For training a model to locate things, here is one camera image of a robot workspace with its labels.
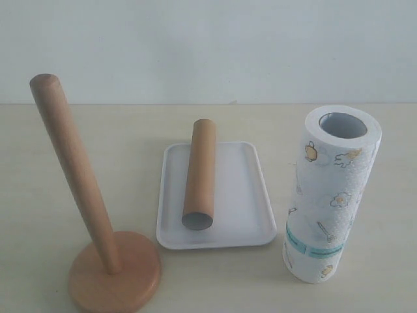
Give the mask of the white rectangular plastic tray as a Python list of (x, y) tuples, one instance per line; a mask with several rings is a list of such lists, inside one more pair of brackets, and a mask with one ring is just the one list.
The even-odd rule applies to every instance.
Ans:
[(216, 147), (214, 219), (205, 230), (182, 225), (190, 144), (164, 151), (156, 238), (170, 250), (261, 246), (277, 228), (258, 154), (249, 142), (220, 142)]

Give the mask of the wooden paper towel holder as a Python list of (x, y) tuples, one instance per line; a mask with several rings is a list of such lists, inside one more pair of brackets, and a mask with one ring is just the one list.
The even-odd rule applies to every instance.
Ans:
[(80, 312), (137, 312), (158, 288), (162, 274), (159, 253), (142, 234), (113, 231), (59, 78), (38, 74), (29, 85), (92, 239), (69, 270), (72, 301)]

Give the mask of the printed paper towel roll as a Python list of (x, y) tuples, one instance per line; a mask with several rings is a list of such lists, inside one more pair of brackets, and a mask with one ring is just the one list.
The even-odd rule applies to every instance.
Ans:
[(381, 138), (379, 122), (356, 108), (327, 105), (307, 114), (282, 252), (300, 280), (317, 284), (336, 272)]

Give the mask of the brown cardboard tube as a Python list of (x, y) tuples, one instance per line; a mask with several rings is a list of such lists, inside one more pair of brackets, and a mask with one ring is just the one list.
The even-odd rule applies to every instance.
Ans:
[(205, 230), (214, 219), (216, 124), (210, 119), (194, 123), (182, 224), (189, 230)]

